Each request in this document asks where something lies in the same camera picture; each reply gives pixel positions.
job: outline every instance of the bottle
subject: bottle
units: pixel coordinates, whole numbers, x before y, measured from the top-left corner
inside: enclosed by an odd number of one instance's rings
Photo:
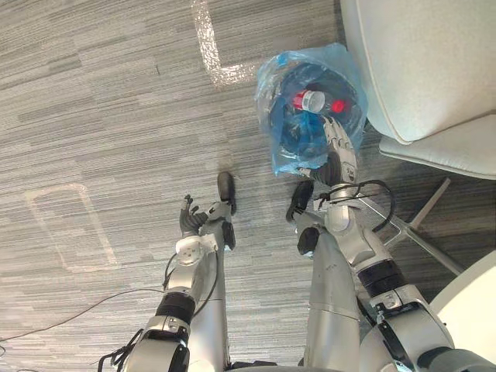
[[[314,114],[331,115],[343,112],[346,107],[346,101],[334,99],[323,91],[305,89],[293,97],[293,106],[298,110],[305,110]]]

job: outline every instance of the white tape outline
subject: white tape outline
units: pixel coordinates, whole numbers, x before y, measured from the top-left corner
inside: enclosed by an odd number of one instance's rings
[[[201,58],[212,83],[216,87],[222,87],[223,85],[252,81],[257,69],[254,64],[234,64],[228,67],[222,67],[220,64],[219,49],[217,49],[215,42],[207,0],[193,0],[191,12],[195,20]]]
[[[57,245],[57,240],[54,238],[52,232],[48,228],[41,211],[38,209],[38,205],[36,205],[36,198],[40,196],[48,195],[52,192],[56,191],[76,191],[83,202],[86,211],[88,212],[88,217],[95,228],[95,231],[98,235],[98,239],[100,240],[100,244],[102,245],[103,250],[105,251],[105,255],[107,256],[107,263],[99,266],[69,266],[67,265],[66,260],[64,259],[64,255],[60,247]],[[95,207],[91,202],[91,199],[88,196],[88,189],[83,184],[62,184],[57,186],[50,186],[48,188],[41,188],[40,190],[35,191],[26,191],[24,193],[24,197],[26,198],[26,203],[28,205],[29,210],[33,214],[36,221],[40,224],[41,229],[50,237],[52,240],[57,253],[59,254],[60,261],[62,262],[62,266],[71,272],[80,273],[80,272],[89,272],[89,271],[97,271],[102,269],[116,268],[118,266],[117,259],[115,258],[114,251],[112,246],[110,245],[109,239],[107,239],[106,234],[104,233],[103,226],[100,223],[100,219],[98,218],[98,214],[95,211]]]

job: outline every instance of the chair cushion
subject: chair cushion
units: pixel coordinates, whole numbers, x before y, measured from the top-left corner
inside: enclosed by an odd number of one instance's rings
[[[389,157],[496,180],[496,115],[459,124],[410,145],[383,137],[379,147]]]
[[[496,107],[494,0],[342,0],[368,118],[400,143]]]

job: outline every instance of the gray carpet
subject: gray carpet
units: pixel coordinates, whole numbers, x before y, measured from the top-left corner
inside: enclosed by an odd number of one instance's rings
[[[2,2],[0,338],[160,286],[181,198],[206,206],[229,169],[239,204],[226,256],[232,359],[295,365],[311,262],[284,220],[296,178],[271,173],[254,72],[282,50],[343,42],[340,22],[330,0]],[[388,182],[407,219],[447,173],[382,157],[378,140],[369,129],[361,178]],[[450,177],[421,233],[468,266],[494,249],[494,184]],[[394,255],[428,299],[453,279],[413,243]],[[96,370],[159,301],[129,294],[3,343],[0,370]]]

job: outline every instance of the transparent plastic bag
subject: transparent plastic bag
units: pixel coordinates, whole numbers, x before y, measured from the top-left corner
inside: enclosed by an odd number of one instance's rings
[[[343,126],[357,151],[363,139],[367,98],[357,67],[338,43],[288,51],[271,58],[257,74],[258,119],[270,134],[272,169],[298,174],[299,167],[317,168],[327,161],[326,135],[318,115],[293,106],[293,97],[308,89],[346,100],[346,110],[332,116]]]

